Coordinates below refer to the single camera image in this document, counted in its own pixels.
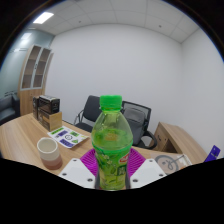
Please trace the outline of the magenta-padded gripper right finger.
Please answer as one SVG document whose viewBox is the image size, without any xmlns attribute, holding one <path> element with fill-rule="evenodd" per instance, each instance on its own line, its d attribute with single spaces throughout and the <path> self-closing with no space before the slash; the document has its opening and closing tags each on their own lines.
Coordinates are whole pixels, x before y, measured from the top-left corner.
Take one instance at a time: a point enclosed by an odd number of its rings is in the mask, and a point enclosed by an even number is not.
<svg viewBox="0 0 224 224">
<path fill-rule="evenodd" d="M 146 159 L 137 150 L 130 150 L 128 159 L 128 181 L 130 189 L 146 186 L 165 176 L 166 174 L 154 159 Z"/>
</svg>

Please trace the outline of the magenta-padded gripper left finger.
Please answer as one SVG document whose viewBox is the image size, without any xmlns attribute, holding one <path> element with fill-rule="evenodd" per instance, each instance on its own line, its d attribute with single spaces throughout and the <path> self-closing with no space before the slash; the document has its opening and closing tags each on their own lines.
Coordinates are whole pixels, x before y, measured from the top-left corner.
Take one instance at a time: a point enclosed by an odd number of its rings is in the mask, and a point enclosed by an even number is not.
<svg viewBox="0 0 224 224">
<path fill-rule="evenodd" d="M 95 150 L 89 150 L 80 159 L 72 158 L 59 177 L 84 188 L 96 189 L 99 185 L 99 174 Z"/>
</svg>

